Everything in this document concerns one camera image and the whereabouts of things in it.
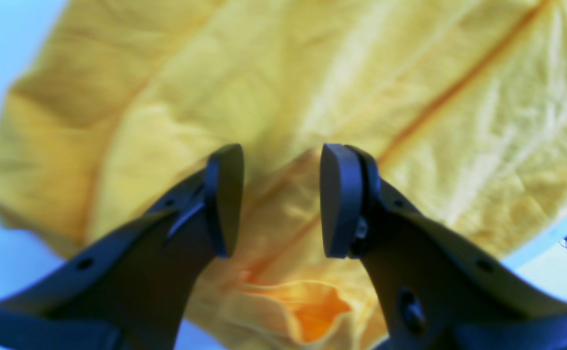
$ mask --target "yellow cloth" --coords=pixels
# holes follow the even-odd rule
[[[567,213],[567,0],[72,0],[0,119],[0,214],[66,257],[219,146],[235,256],[187,317],[231,350],[367,350],[359,261],[324,257],[323,142],[503,257]]]

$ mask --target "yellow fabric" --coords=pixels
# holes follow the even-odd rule
[[[567,0],[72,0],[0,119],[0,214],[66,257],[219,146],[235,256],[187,317],[231,350],[367,350],[359,261],[324,257],[323,142],[503,257],[567,213]]]

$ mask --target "wrinkled fabric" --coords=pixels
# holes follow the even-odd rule
[[[230,350],[368,350],[324,257],[319,151],[353,144],[495,257],[567,213],[567,0],[71,0],[0,118],[0,216],[65,257],[244,147],[237,250],[186,317]]]

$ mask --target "light blue background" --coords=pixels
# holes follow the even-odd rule
[[[6,89],[32,62],[66,0],[0,0],[0,108]],[[567,217],[508,257],[504,264],[550,294],[567,299]],[[63,263],[32,234],[0,228],[0,298],[25,288]],[[195,325],[183,322],[179,349],[221,350]]]

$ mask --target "blue surface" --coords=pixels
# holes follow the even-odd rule
[[[0,0],[0,109],[6,90],[32,62],[65,3],[65,0]],[[34,235],[0,228],[0,298],[22,290],[61,264],[63,261]],[[187,321],[181,324],[176,348],[224,349]]]

